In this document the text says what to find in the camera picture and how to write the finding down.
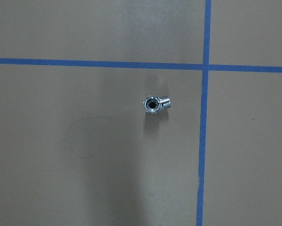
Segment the chrome threaded pipe fitting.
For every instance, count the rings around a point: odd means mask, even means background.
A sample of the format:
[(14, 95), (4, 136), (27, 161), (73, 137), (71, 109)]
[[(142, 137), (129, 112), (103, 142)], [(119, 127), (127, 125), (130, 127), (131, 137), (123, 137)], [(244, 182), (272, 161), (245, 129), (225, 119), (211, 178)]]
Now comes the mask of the chrome threaded pipe fitting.
[(156, 114), (159, 111), (170, 108), (171, 99), (168, 96), (157, 97), (151, 95), (145, 98), (143, 106), (146, 113)]

